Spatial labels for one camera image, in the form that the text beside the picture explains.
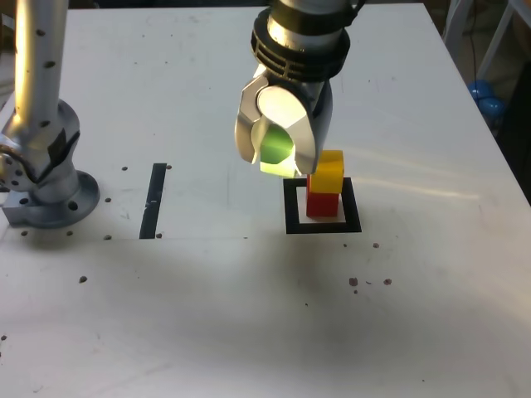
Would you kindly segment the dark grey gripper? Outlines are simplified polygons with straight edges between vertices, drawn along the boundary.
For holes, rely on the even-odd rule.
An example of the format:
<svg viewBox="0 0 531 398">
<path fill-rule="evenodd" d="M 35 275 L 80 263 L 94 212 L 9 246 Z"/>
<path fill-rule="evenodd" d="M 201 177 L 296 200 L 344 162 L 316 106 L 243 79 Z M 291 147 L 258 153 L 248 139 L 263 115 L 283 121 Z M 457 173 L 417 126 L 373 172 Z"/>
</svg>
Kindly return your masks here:
<svg viewBox="0 0 531 398">
<path fill-rule="evenodd" d="M 234 133 L 238 153 L 249 163 L 260 160 L 264 172 L 312 174 L 329 131 L 332 109 L 329 82 L 258 75 L 241 92 Z M 256 149 L 251 140 L 254 124 Z"/>
</svg>

